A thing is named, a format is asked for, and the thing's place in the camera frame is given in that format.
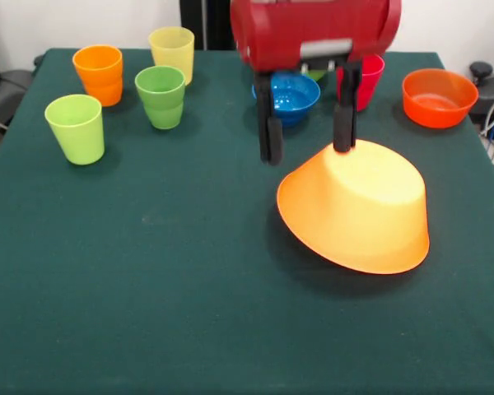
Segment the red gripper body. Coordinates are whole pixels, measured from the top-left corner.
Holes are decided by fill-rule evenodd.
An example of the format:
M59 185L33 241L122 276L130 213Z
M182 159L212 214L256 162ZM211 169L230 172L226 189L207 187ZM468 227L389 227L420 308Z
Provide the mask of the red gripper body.
M400 1L232 1L231 29L255 72L321 70L381 54L398 31Z

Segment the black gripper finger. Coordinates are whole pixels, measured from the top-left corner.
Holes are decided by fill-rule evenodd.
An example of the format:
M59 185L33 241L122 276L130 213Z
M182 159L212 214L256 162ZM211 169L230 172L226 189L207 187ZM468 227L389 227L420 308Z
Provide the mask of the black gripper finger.
M259 148L262 162L278 165L283 156L282 122L274 111L271 72L256 73Z
M361 84L361 61L346 63L342 67L338 103L334 108L333 148L347 153L355 146L357 92Z

